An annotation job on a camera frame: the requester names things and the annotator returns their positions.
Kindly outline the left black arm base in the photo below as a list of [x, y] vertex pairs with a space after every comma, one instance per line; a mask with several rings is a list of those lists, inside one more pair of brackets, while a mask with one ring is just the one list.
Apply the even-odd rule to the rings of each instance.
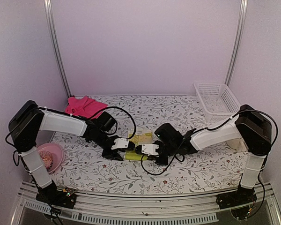
[[76, 203], [77, 195], [70, 191], [58, 190], [54, 182], [45, 188], [37, 186], [36, 200], [44, 202], [49, 206], [60, 206], [73, 209]]

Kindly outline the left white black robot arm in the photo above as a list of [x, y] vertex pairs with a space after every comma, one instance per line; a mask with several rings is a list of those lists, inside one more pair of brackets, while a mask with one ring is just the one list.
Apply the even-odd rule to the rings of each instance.
[[112, 118], [104, 116], [102, 120], [86, 119], [38, 106], [34, 101], [27, 101], [8, 125], [9, 136], [19, 158], [42, 188], [42, 196], [49, 203], [57, 203], [60, 193], [52, 187], [53, 181], [47, 172], [37, 148], [36, 139], [40, 131], [68, 133], [95, 142], [104, 152], [103, 156], [112, 157], [113, 152], [128, 147], [129, 141], [117, 136], [108, 136], [105, 130], [111, 126]]

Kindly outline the green white patterned towel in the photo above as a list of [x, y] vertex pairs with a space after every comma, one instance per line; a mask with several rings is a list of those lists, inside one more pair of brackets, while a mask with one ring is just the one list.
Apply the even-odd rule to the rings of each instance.
[[[152, 131], [149, 129], [136, 129], [136, 133], [131, 139], [131, 142], [138, 145], [151, 144], [152, 143]], [[140, 161], [142, 154], [137, 154], [136, 150], [126, 151], [124, 155], [125, 160]]]

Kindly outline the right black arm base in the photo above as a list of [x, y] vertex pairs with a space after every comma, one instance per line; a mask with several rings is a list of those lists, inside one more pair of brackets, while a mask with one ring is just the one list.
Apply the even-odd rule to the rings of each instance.
[[244, 188], [240, 185], [236, 191], [218, 194], [216, 196], [216, 203], [220, 209], [249, 204], [257, 200], [255, 188]]

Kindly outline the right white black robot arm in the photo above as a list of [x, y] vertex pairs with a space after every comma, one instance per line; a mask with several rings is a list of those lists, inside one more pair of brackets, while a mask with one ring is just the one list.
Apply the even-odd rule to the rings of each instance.
[[211, 127], [192, 129], [182, 135], [170, 123], [162, 124], [154, 134], [161, 141], [166, 156], [190, 155], [212, 145], [230, 141], [243, 141], [248, 151], [247, 161], [240, 180], [240, 187], [233, 193], [233, 201], [243, 204], [251, 196], [265, 158], [275, 139], [272, 137], [274, 121], [269, 115], [249, 105], [222, 122]]

